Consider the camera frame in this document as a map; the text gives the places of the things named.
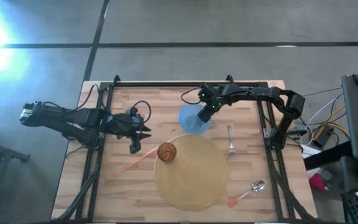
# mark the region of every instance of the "metal fork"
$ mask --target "metal fork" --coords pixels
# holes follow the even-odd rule
[[[234,146],[233,146],[233,140],[231,137],[231,125],[229,124],[227,126],[227,131],[229,132],[229,140],[230,140],[230,146],[229,146],[229,155],[232,156],[236,153],[236,151],[234,150]]]

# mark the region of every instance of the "ball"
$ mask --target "ball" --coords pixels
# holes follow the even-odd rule
[[[158,158],[164,162],[171,162],[177,156],[177,149],[171,143],[163,143],[157,149]]]

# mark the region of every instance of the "spoon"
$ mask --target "spoon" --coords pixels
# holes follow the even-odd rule
[[[227,205],[231,208],[237,204],[238,201],[240,201],[243,197],[245,197],[250,192],[258,192],[260,190],[263,190],[265,188],[265,182],[263,180],[258,180],[251,184],[251,190],[249,190],[247,193],[241,195],[237,199],[234,199],[230,201]]]

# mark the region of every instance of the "butcher block tabletop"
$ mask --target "butcher block tabletop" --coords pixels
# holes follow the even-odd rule
[[[269,86],[285,89],[283,81],[267,82]],[[84,82],[78,104],[82,104],[93,84]],[[212,125],[203,134],[210,139],[226,156],[229,167],[229,182],[221,198],[213,206],[200,212],[179,210],[166,202],[158,193],[154,182],[154,162],[157,153],[141,160],[118,177],[125,165],[130,164],[150,150],[170,139],[186,134],[178,122],[181,107],[185,104],[180,96],[194,87],[115,87],[111,112],[123,113],[139,100],[145,100],[152,107],[150,120],[145,124],[152,131],[152,137],[141,140],[142,149],[136,154],[129,153],[130,139],[108,135],[104,147],[103,161],[99,178],[94,222],[253,222],[277,221],[272,185],[270,183],[266,152],[262,138],[260,119],[256,101],[239,101],[232,106],[225,105],[212,117]],[[188,101],[198,101],[198,91],[186,96]],[[93,91],[85,108],[96,107],[98,94]],[[148,116],[145,104],[136,106],[142,117]],[[274,107],[276,122],[282,114]],[[228,157],[229,136],[227,125],[232,126],[233,145],[236,155]],[[70,141],[67,152],[80,147],[77,141]],[[283,150],[285,167],[291,191],[299,202],[314,217],[317,217],[310,185],[299,147],[286,145]],[[85,166],[86,149],[70,154],[64,162],[58,186],[52,218],[60,216],[77,195]],[[236,206],[229,208],[227,203],[250,189],[251,183],[263,180],[265,189],[252,192]],[[87,214],[90,190],[85,198],[83,216]],[[285,199],[280,194],[284,214],[287,214]]]

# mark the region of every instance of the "gray floor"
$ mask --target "gray floor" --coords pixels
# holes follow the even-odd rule
[[[5,44],[92,43],[102,0],[0,0]],[[101,42],[358,41],[358,0],[113,0]],[[30,153],[12,161],[0,189],[0,223],[49,219],[67,141],[27,128],[21,106],[78,101],[90,49],[0,50],[0,144]],[[358,73],[358,47],[99,49],[91,80],[284,80],[301,94],[341,86]],[[307,97],[303,117],[340,94]],[[343,105],[339,100],[337,108]],[[315,121],[326,119],[329,110]],[[343,118],[339,124],[346,126]],[[341,221],[341,204],[314,191],[319,216]]]

